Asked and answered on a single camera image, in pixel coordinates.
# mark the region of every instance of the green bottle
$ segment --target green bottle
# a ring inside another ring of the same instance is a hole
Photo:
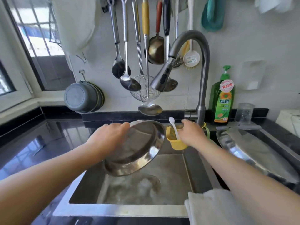
[[[209,106],[213,113],[213,123],[226,125],[229,121],[229,115],[232,110],[235,86],[227,73],[230,65],[225,65],[225,72],[221,75],[219,82],[213,84],[210,93]]]

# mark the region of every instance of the kitchen faucet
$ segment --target kitchen faucet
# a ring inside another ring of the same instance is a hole
[[[169,78],[170,72],[175,64],[177,55],[183,46],[183,44],[190,40],[195,40],[201,47],[202,51],[202,70],[201,70],[201,81],[200,81],[200,91],[199,91],[199,101],[196,107],[196,112],[185,112],[185,118],[189,120],[197,120],[197,124],[203,126],[204,117],[205,117],[205,96],[207,88],[207,79],[208,79],[208,69],[210,61],[209,46],[205,36],[197,30],[189,30],[182,33],[173,43],[170,51],[169,58],[167,62],[163,65],[159,73],[152,80],[150,86],[160,92],[163,92],[167,80]]]

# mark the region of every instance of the white towel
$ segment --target white towel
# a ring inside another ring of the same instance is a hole
[[[52,0],[62,49],[85,59],[83,48],[95,30],[96,0]]]
[[[255,224],[227,190],[213,189],[203,194],[188,193],[185,206],[191,225]]]
[[[255,0],[255,6],[259,8],[260,13],[266,13],[275,9],[278,13],[285,13],[293,9],[293,0]]]

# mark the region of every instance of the round pink sticker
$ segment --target round pink sticker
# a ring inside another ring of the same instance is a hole
[[[220,84],[220,89],[222,92],[230,92],[234,87],[234,83],[232,80],[224,80]]]

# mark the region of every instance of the hand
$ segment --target hand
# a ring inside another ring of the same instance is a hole
[[[197,124],[189,120],[182,120],[184,124],[182,129],[178,130],[180,139],[189,146],[194,148],[199,147],[199,143],[202,141],[207,141],[207,136],[205,135],[202,128]]]
[[[124,143],[129,127],[128,122],[104,124],[89,137],[86,145],[92,148],[95,156],[103,159]]]

